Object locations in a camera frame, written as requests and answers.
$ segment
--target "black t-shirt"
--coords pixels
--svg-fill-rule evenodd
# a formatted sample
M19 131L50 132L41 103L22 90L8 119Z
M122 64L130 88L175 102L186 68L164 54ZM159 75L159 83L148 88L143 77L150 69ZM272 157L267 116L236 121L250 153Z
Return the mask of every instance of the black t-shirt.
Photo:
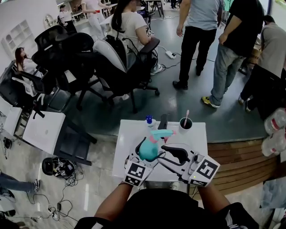
M134 194L114 222L97 217L79 220L75 229L258 229L240 203L234 203L215 216L198 207L186 193L169 189L145 189Z
M234 0L229 13L227 25L233 15L242 20L242 23L229 34L224 46L237 55L248 57L262 30L264 9L259 0Z

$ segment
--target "gray fabric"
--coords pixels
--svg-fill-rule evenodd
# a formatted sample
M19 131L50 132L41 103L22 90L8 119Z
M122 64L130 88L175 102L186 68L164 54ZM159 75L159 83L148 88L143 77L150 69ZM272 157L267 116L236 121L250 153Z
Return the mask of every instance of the gray fabric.
M239 56L230 48L219 44L214 64L214 87L210 96L212 104L220 106L223 95L231 85L244 59L245 57Z
M218 11L223 9L224 0L192 0L186 26L202 30L218 28Z
M20 182L17 181L15 178L10 177L4 173L0 174L0 187L10 189L10 190L16 190L16 191L34 191L35 184L31 182Z
M286 31L275 23L270 23L262 29L262 51L257 64L281 78L286 58Z

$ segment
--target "black shoe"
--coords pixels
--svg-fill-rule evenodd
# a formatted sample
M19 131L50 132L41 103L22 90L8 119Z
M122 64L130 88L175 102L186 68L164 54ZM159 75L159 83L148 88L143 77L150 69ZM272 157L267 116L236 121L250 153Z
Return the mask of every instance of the black shoe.
M201 72L202 72L202 71L199 71L199 70L196 69L196 74L197 74L197 76L200 76L200 75L201 75Z
M183 85L180 81L173 81L173 86L176 89L183 89L183 90L188 90L188 86L187 85Z

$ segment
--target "power strip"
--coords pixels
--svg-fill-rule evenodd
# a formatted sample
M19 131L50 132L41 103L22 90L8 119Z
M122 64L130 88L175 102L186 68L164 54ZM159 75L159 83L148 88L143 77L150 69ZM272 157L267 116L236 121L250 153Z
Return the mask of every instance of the power strip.
M173 55L173 53L172 53L171 51L166 51L165 53L166 53L166 55L167 55L168 57L170 57L171 59L175 59L175 58L176 58L176 56Z

